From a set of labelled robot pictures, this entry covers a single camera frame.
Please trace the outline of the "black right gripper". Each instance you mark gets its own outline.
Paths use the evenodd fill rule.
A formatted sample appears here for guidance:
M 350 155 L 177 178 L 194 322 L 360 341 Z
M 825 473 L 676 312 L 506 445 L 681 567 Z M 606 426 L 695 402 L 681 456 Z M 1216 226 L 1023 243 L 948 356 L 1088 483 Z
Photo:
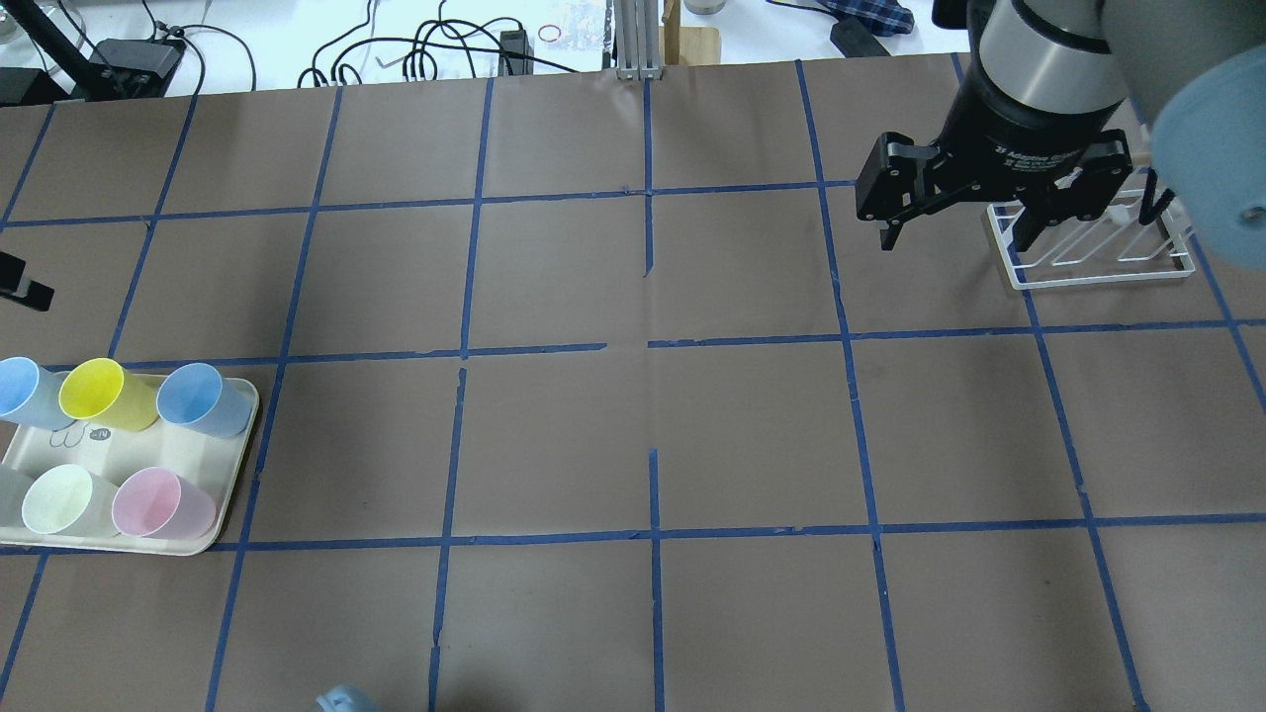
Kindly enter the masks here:
M 1027 106 L 989 79 L 967 79 L 936 143 L 903 133 L 874 141 L 855 184 L 860 220 L 877 222 L 880 248 L 894 250 L 909 220 L 958 203 L 1019 200 L 1014 250 L 1042 231 L 1093 220 L 1133 171 L 1125 132 L 1108 130 L 1117 110 L 1058 114 Z

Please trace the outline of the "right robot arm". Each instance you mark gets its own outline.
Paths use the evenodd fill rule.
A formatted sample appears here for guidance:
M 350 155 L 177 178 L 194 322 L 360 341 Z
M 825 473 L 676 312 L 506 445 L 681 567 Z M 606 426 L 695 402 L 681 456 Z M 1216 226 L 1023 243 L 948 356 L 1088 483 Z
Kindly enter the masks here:
M 882 250 L 920 215 L 1017 200 L 1014 248 L 1063 220 L 1101 217 L 1131 172 L 1106 122 L 1136 103 L 1151 167 L 1198 238 L 1263 266 L 1261 1 L 937 1 L 968 34 L 968 68 L 931 144 L 884 133 L 856 180 Z

